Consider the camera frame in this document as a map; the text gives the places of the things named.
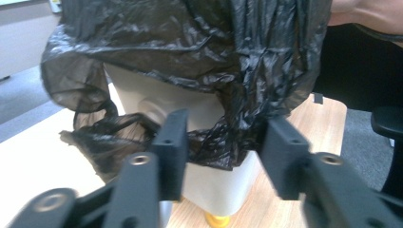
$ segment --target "table top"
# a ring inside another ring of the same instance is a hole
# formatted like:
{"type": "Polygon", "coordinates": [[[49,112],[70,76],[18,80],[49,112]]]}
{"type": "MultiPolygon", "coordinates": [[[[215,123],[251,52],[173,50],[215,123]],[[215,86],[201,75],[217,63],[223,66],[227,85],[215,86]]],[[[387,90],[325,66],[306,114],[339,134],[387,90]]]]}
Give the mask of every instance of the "table top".
{"type": "MultiPolygon", "coordinates": [[[[117,97],[113,89],[111,97],[117,97]]],[[[312,152],[339,154],[346,111],[340,102],[325,98],[323,104],[315,104],[310,97],[289,121],[311,143],[312,152]]],[[[64,109],[0,143],[0,227],[6,227],[26,203],[49,189],[68,187],[81,197],[104,185],[80,151],[59,139],[60,131],[72,130],[73,116],[64,109]]],[[[168,227],[208,225],[202,209],[185,199],[174,204],[168,227]]],[[[230,227],[304,227],[304,223],[300,203],[277,198],[261,170],[230,227]]]]}

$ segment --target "skin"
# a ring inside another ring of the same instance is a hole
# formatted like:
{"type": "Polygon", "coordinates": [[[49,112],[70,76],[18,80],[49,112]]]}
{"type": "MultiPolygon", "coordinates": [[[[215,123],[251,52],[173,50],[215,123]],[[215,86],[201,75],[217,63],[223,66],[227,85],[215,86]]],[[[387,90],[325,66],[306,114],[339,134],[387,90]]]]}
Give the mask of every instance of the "skin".
{"type": "Polygon", "coordinates": [[[333,0],[329,26],[356,23],[403,35],[403,0],[333,0]]]}

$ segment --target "yellow object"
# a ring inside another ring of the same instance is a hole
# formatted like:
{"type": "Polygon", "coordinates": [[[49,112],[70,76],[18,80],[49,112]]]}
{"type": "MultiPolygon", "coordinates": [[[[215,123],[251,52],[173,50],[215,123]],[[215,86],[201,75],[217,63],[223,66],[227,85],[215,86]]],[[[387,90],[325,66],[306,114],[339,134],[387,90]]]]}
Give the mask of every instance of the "yellow object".
{"type": "Polygon", "coordinates": [[[207,220],[207,223],[212,228],[225,228],[229,224],[230,217],[217,217],[217,216],[211,215],[208,212],[204,212],[204,216],[205,216],[205,219],[207,220]]]}

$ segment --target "gray carpet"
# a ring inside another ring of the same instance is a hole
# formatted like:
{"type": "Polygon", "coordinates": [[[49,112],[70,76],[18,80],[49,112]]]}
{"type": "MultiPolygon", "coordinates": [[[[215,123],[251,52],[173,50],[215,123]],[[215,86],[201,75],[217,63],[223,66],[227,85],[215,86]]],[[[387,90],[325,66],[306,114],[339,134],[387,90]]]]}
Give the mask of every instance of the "gray carpet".
{"type": "MultiPolygon", "coordinates": [[[[0,82],[0,142],[55,114],[62,107],[49,100],[39,67],[0,82]]],[[[350,162],[368,185],[380,189],[388,175],[393,149],[371,129],[371,114],[349,109],[341,157],[350,162]]]]}

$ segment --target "black plastic bag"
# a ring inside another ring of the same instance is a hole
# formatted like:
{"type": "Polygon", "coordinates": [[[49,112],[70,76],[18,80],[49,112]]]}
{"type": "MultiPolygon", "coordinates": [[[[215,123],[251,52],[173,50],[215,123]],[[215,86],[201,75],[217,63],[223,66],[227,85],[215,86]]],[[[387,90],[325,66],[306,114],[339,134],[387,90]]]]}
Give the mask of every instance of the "black plastic bag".
{"type": "MultiPolygon", "coordinates": [[[[43,55],[44,85],[57,104],[88,117],[110,104],[103,63],[215,93],[225,114],[212,129],[189,132],[189,158],[231,170],[246,151],[259,152],[268,118],[290,113],[312,91],[330,6],[318,0],[63,1],[43,55]]],[[[71,134],[81,132],[75,127],[71,134]]],[[[70,139],[97,143],[77,137],[70,139]]]]}

